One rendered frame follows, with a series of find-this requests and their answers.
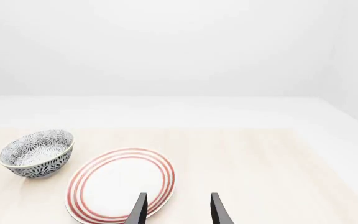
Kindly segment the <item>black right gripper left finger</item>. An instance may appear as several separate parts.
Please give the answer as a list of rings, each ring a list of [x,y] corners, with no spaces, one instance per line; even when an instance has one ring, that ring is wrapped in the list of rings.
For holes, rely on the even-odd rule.
[[[145,224],[147,219],[147,194],[142,192],[124,224]]]

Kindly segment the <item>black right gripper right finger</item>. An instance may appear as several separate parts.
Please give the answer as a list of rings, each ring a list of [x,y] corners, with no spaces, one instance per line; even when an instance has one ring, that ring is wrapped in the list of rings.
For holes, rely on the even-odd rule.
[[[213,224],[234,224],[216,192],[211,194],[210,210]]]

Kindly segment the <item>white plate with red rings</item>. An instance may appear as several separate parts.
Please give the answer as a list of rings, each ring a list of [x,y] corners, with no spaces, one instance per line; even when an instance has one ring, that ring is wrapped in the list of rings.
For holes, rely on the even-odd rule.
[[[173,164],[150,149],[106,152],[83,164],[68,182],[66,210],[80,224],[123,224],[141,193],[147,216],[170,199],[177,182]]]

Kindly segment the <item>blue patterned bowl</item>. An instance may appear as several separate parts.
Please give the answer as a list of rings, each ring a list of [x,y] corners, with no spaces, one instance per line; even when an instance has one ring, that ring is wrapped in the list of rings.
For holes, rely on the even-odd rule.
[[[10,142],[0,153],[0,163],[20,177],[50,177],[68,162],[73,146],[68,131],[39,131]]]

